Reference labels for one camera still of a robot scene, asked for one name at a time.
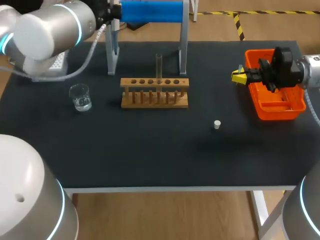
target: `black table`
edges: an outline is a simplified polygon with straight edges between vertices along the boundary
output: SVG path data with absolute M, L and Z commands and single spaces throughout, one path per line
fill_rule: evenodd
M 115 76 L 107 75 L 101 43 L 74 79 L 32 83 L 13 75 L 0 101 L 0 133 L 30 143 L 67 189 L 295 186 L 318 161 L 320 127 L 309 109 L 292 121 L 259 120 L 248 88 L 230 79 L 246 50 L 276 46 L 301 55 L 293 41 L 190 42 L 188 109 L 121 109 L 120 78 L 155 77 L 156 53 L 163 77 L 179 77 L 178 43 L 120 43 Z M 89 47 L 71 50 L 70 72 Z M 76 83 L 90 88 L 88 112 L 68 97 Z M 320 113 L 318 93 L 310 95 Z

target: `glass beaker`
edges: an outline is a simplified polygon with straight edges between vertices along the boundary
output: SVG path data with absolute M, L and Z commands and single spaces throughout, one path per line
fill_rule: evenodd
M 74 107 L 79 112 L 88 111 L 92 107 L 89 87 L 86 84 L 79 83 L 70 87 L 69 97 L 72 98 Z

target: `white bottle cap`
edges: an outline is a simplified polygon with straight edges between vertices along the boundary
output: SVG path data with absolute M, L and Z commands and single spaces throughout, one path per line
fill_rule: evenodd
M 221 122 L 219 120 L 214 121 L 214 129 L 219 129 L 221 125 Z

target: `orange plastic basket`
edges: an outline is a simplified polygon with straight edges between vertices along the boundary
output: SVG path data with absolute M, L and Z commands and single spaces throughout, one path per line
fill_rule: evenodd
M 274 49 L 257 49 L 245 52 L 245 66 L 259 68 L 259 59 L 270 63 Z M 261 120 L 292 120 L 306 110 L 304 90 L 298 86 L 276 89 L 275 93 L 267 90 L 261 82 L 250 83 L 249 90 Z

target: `blue roller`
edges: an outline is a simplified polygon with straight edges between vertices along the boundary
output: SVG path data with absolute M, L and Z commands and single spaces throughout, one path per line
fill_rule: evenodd
M 182 1 L 121 1 L 122 22 L 182 23 Z

